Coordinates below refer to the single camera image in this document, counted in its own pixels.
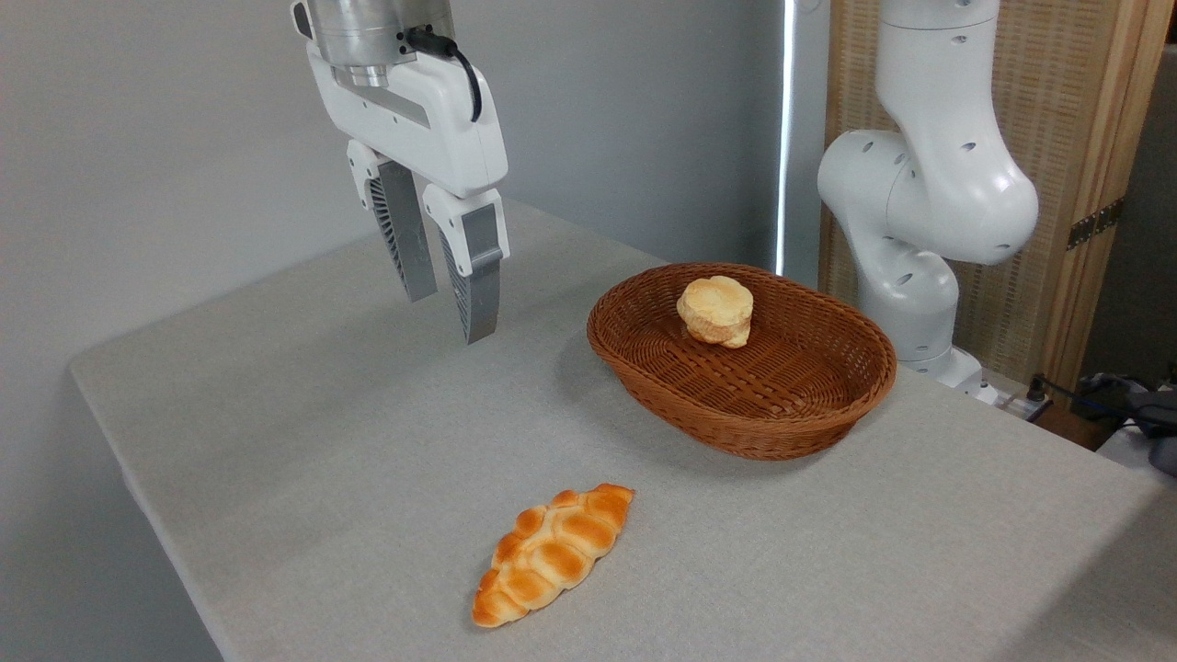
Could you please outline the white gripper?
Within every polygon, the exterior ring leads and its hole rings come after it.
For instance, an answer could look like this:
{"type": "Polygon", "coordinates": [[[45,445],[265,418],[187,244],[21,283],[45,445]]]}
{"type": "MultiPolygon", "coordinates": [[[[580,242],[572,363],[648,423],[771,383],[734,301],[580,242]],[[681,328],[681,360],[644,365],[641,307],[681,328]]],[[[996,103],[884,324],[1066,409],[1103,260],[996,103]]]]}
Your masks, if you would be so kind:
{"type": "Polygon", "coordinates": [[[483,72],[474,73],[483,113],[473,121],[468,77],[459,62],[423,54],[391,67],[386,87],[370,87],[337,74],[314,44],[306,51],[331,120],[354,139],[350,173],[361,205],[383,232],[408,302],[437,292],[413,171],[434,183],[423,201],[439,227],[463,335],[468,344],[493,335],[500,267],[508,258],[496,185],[508,174],[508,159],[483,72]]]}

